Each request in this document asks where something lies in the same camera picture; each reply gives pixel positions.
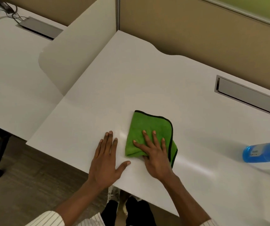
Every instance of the blue liquid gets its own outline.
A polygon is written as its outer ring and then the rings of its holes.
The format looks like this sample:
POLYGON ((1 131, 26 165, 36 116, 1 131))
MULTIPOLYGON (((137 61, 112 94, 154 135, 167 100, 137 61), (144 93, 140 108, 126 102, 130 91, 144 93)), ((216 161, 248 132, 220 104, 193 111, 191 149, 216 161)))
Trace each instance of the blue liquid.
POLYGON ((243 160, 248 163, 270 162, 270 143, 246 147, 243 151, 243 160))

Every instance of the right hand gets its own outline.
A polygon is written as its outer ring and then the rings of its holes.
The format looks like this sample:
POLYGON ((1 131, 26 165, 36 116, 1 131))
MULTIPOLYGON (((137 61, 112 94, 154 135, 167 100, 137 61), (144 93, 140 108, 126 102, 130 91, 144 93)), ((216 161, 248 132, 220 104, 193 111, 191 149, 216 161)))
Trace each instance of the right hand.
POLYGON ((148 170, 149 174, 158 179, 160 182, 165 182, 171 176, 174 175, 173 170, 171 168, 170 162, 167 157, 167 151, 165 146, 165 140, 162 138, 161 146, 156 136, 156 131, 153 131, 153 140, 154 143, 150 140, 146 131, 142 131, 146 145, 139 144, 135 140, 133 140, 133 144, 148 154, 148 156, 144 156, 145 166, 148 170))

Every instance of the green microfiber cloth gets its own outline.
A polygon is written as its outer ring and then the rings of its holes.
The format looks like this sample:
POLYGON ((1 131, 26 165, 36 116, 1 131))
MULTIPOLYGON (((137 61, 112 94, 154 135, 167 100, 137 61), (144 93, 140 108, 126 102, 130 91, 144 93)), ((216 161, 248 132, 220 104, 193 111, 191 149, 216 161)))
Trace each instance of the green microfiber cloth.
POLYGON ((145 144, 145 140, 142 131, 145 130, 149 138, 153 140, 152 131, 156 131, 157 139, 165 139, 167 156, 173 168, 174 161, 178 152, 177 146, 173 141, 173 125, 164 118, 146 114, 142 111, 136 110, 133 114, 128 138, 125 145, 125 155, 129 157, 147 156, 139 148, 135 147, 133 140, 136 140, 140 144, 145 144))

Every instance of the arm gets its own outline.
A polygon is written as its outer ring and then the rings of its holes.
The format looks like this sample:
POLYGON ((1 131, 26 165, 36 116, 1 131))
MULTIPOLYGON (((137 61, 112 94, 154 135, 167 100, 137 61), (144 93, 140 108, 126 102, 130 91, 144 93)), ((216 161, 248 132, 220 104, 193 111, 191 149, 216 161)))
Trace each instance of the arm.
POLYGON ((200 226, 210 220, 208 214, 188 193, 178 176, 171 169, 165 140, 161 140, 160 146, 155 131, 153 131, 154 143, 149 139, 145 131, 143 131, 143 135, 147 146, 138 144, 135 140, 133 143, 148 154, 148 157, 144 156, 146 169, 152 177, 158 179, 166 188, 179 213, 182 224, 200 226))
POLYGON ((96 148, 88 180, 72 197, 55 209, 55 212, 62 217, 65 226, 74 224, 98 194, 118 180, 125 168, 131 163, 130 161, 123 162, 115 169, 118 140, 115 138, 113 144, 112 140, 113 132, 107 132, 96 148))

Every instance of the black pants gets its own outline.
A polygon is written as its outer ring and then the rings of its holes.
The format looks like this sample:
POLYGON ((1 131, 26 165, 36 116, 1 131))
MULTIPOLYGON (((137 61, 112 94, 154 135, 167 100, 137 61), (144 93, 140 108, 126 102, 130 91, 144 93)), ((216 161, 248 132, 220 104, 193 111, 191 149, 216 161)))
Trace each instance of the black pants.
MULTIPOLYGON (((111 200, 101 213, 102 220, 106 226, 115 225, 117 207, 118 202, 111 200)), ((148 202, 144 200, 137 201, 134 197, 129 197, 126 202, 126 209, 128 211, 128 217, 125 221, 126 226, 156 226, 148 202)))

